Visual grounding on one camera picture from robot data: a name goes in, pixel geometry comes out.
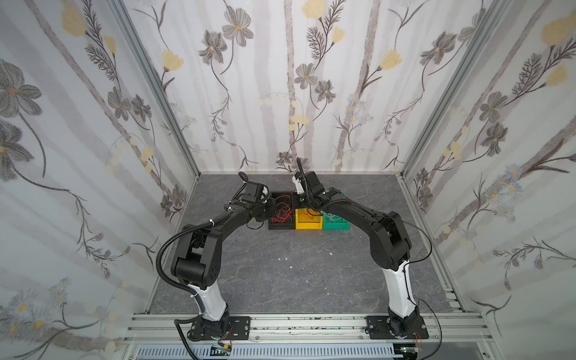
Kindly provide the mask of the black storage bin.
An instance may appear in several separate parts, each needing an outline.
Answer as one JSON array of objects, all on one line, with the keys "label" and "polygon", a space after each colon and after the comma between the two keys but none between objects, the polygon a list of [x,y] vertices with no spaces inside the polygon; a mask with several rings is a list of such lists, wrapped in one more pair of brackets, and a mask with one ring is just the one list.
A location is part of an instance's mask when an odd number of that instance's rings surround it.
[{"label": "black storage bin", "polygon": [[271,198],[274,200],[275,213],[268,219],[268,228],[270,230],[294,230],[296,210],[293,192],[272,192]]}]

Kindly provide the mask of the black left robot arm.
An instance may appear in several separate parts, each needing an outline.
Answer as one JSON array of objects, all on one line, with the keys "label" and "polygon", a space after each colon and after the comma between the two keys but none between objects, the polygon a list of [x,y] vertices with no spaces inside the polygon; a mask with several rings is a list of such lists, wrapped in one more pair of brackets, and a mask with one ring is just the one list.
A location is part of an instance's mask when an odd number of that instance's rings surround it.
[{"label": "black left robot arm", "polygon": [[242,186],[219,215],[198,225],[186,225],[160,246],[154,261],[159,278],[189,293],[199,308],[191,319],[176,319],[178,336],[191,359],[191,349],[182,325],[196,327],[199,336],[223,339],[231,333],[229,306],[218,286],[224,240],[252,220],[263,223],[275,214],[276,205],[268,187],[240,172]]}]

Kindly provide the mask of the green storage bin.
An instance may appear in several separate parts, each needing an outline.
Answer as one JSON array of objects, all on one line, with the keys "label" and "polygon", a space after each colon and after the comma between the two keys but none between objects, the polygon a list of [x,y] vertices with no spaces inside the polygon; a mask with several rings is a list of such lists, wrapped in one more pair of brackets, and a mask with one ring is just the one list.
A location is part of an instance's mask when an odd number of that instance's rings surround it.
[{"label": "green storage bin", "polygon": [[326,204],[336,200],[336,197],[338,196],[344,197],[345,193],[335,188],[326,189],[321,193],[321,197],[324,199],[324,202],[320,207],[323,215],[324,230],[348,230],[350,228],[349,221],[328,211]]}]

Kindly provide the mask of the yellow storage bin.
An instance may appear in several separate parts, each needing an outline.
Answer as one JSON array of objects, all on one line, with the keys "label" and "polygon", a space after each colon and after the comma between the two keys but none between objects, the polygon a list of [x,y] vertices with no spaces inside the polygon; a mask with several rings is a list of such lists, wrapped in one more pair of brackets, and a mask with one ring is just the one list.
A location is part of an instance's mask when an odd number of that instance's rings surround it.
[{"label": "yellow storage bin", "polygon": [[295,228],[297,230],[321,230],[323,214],[309,208],[295,210]]}]

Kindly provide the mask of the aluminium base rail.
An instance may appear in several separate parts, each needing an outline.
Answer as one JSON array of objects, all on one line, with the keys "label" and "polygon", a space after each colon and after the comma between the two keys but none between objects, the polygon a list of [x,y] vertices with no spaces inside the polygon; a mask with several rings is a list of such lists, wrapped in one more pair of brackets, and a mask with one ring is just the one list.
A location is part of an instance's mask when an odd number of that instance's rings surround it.
[{"label": "aluminium base rail", "polygon": [[[136,314],[123,336],[123,344],[176,344],[180,341],[173,321],[184,314]],[[385,338],[385,342],[435,345],[446,343],[483,343],[494,340],[479,313],[437,313],[422,315],[428,336],[412,335],[403,339]],[[252,314],[246,344],[351,344],[376,343],[363,313]]]}]

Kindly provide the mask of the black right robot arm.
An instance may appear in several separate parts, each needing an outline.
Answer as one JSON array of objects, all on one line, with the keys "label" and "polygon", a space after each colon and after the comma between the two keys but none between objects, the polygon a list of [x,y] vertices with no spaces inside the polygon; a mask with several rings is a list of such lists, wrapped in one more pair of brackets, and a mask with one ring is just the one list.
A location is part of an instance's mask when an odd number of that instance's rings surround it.
[{"label": "black right robot arm", "polygon": [[386,328],[390,335],[398,339],[411,335],[426,338],[426,325],[410,283],[412,242],[406,230],[406,226],[418,227],[402,220],[396,212],[373,210],[334,187],[325,188],[315,172],[304,171],[301,158],[298,157],[296,163],[298,172],[292,177],[292,182],[304,207],[336,215],[367,234],[370,256],[385,276],[388,290]]}]

